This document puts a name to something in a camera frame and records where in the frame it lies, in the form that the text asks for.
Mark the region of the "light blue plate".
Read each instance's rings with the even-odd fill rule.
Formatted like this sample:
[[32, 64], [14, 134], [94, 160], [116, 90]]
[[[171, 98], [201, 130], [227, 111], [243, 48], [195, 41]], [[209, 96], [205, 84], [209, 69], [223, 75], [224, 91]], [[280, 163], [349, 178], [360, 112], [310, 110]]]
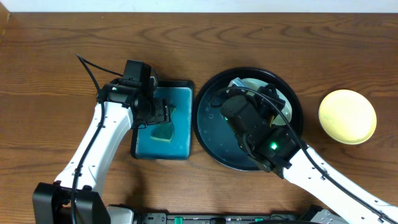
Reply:
[[[264, 82], [262, 80], [258, 80], [255, 78], [243, 78], [242, 81], [248, 86], [248, 88], [253, 89], [253, 90], [258, 90], [260, 87], [268, 85], [267, 82]], [[290, 101], [285, 97], [285, 95], [281, 91], [276, 90], [276, 92], [277, 92], [279, 98], [281, 100], [285, 101], [285, 106], [283, 107], [281, 112], [284, 114], [284, 116], [287, 118], [287, 120], [289, 122], [291, 122], [292, 106], [290, 104]], [[283, 125], [285, 125], [285, 122], [280, 115], [277, 115], [274, 118], [272, 124], [277, 125], [277, 126], [283, 126]]]

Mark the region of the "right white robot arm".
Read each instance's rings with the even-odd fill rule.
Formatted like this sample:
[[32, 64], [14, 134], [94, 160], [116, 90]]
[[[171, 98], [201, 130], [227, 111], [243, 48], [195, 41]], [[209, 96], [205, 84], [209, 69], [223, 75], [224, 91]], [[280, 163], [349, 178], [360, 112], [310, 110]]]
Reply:
[[215, 97], [239, 148], [260, 170], [303, 188], [348, 223], [397, 223], [396, 206], [356, 185], [300, 139], [290, 124], [293, 101], [273, 84], [232, 85]]

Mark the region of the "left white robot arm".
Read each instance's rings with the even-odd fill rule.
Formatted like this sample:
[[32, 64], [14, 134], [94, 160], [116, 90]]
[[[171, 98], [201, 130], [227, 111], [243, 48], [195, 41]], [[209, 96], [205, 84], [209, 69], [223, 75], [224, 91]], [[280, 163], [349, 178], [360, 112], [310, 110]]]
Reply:
[[106, 84], [91, 124], [70, 162], [52, 184], [39, 183], [32, 201], [36, 223], [135, 223], [134, 211], [106, 206], [106, 174], [130, 129], [170, 122], [169, 102], [151, 89]]

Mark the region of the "yellow plate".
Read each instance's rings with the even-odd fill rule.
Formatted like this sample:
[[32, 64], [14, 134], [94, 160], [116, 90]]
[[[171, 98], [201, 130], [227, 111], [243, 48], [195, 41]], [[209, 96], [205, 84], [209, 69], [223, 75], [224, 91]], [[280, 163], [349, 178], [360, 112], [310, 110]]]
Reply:
[[343, 144], [361, 144], [374, 134], [377, 116], [363, 95], [352, 90], [336, 90], [322, 100], [318, 119], [323, 130]]

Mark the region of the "green yellow sponge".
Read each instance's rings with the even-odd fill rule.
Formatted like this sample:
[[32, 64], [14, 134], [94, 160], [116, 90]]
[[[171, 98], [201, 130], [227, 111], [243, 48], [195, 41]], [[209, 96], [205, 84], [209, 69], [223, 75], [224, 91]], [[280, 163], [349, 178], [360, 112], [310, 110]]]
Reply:
[[155, 141], [170, 142], [174, 136], [174, 126], [172, 122], [157, 124], [151, 132], [150, 138]]

